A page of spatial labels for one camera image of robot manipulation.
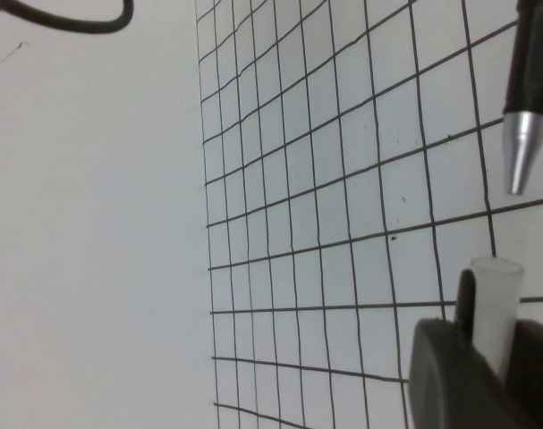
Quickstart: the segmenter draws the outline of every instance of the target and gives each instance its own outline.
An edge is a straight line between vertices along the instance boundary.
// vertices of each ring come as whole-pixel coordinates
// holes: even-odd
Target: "graph paper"
[[[220,428],[413,428],[414,325],[474,257],[543,323],[543,150],[503,192],[515,2],[197,0]]]

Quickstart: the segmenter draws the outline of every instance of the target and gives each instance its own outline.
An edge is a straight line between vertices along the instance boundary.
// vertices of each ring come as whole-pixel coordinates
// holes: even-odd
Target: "pen barrel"
[[[543,0],[519,0],[504,114],[543,114]]]

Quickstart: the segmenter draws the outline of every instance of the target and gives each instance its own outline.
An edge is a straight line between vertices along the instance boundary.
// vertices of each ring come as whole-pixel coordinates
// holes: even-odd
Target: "translucent tube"
[[[522,290],[523,268],[495,257],[471,261],[476,281],[472,343],[505,383]]]

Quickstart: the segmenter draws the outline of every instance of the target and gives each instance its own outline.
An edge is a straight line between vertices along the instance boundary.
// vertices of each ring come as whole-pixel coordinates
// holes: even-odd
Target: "black cable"
[[[118,18],[112,21],[79,21],[52,13],[40,11],[18,0],[0,0],[0,11],[5,11],[23,20],[75,33],[106,34],[114,33],[126,27],[134,15],[133,0],[123,0],[123,10]]]

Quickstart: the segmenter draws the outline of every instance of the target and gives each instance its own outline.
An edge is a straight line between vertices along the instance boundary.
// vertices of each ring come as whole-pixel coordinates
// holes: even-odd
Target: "pen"
[[[543,143],[543,0],[518,0],[504,108],[505,192],[521,195]]]

